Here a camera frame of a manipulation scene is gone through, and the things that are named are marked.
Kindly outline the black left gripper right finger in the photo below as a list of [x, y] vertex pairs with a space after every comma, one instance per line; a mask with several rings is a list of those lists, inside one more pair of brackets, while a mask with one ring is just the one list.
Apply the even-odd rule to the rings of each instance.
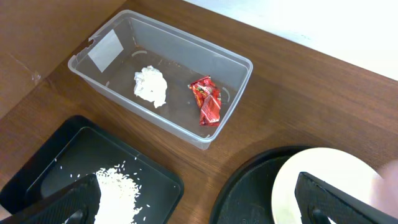
[[307, 172], [299, 173], [294, 194], [304, 224], [397, 224], [396, 218]]

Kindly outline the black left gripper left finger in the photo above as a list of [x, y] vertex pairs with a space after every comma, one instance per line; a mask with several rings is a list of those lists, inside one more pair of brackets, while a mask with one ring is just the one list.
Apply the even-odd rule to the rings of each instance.
[[80, 223], [93, 223], [101, 192], [94, 174], [88, 174], [51, 196], [1, 220], [1, 224], [63, 223], [81, 212]]

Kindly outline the cooked rice pile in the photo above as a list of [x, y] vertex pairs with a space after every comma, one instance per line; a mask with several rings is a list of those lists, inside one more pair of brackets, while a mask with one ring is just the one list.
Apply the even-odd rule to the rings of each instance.
[[93, 174], [96, 176], [101, 197], [99, 209], [94, 217], [94, 224], [136, 224], [136, 217], [142, 207], [137, 206], [141, 195], [141, 185], [134, 176], [126, 172], [127, 162], [122, 161], [112, 167], [100, 167]]

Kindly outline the small pink bowl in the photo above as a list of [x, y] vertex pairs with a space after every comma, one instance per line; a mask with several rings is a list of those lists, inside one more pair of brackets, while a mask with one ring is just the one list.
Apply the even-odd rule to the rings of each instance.
[[397, 160], [386, 164], [378, 173], [381, 177], [373, 184], [372, 205], [397, 218]]

